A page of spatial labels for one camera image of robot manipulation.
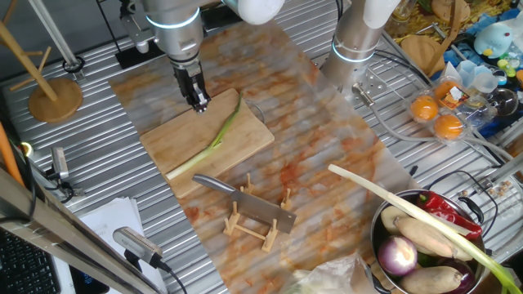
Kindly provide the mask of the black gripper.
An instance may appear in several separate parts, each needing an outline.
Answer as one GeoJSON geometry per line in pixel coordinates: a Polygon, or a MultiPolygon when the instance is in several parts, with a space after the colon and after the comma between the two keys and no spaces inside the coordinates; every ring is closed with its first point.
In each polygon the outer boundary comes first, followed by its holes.
{"type": "Polygon", "coordinates": [[[170,60],[181,94],[196,113],[202,113],[211,100],[205,90],[203,71],[199,60],[170,60]]]}

